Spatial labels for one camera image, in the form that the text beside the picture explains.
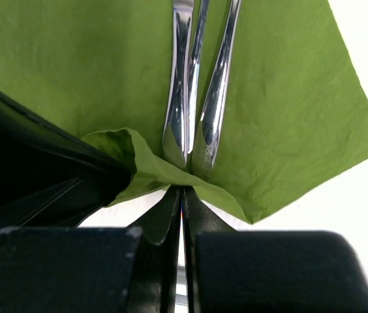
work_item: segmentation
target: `white background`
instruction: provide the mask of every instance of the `white background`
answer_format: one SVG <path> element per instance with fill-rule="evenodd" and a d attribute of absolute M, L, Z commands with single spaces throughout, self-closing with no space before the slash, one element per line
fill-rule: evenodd
<path fill-rule="evenodd" d="M 331 0 L 330 4 L 368 97 L 368 0 Z M 82 225 L 126 226 L 147 211 L 162 195 L 163 192 L 156 192 L 101 209 Z M 239 230 L 336 231 L 354 247 L 368 279 L 368 160 L 255 225 L 248 225 L 209 206 Z M 183 264 L 182 245 L 179 258 Z"/>

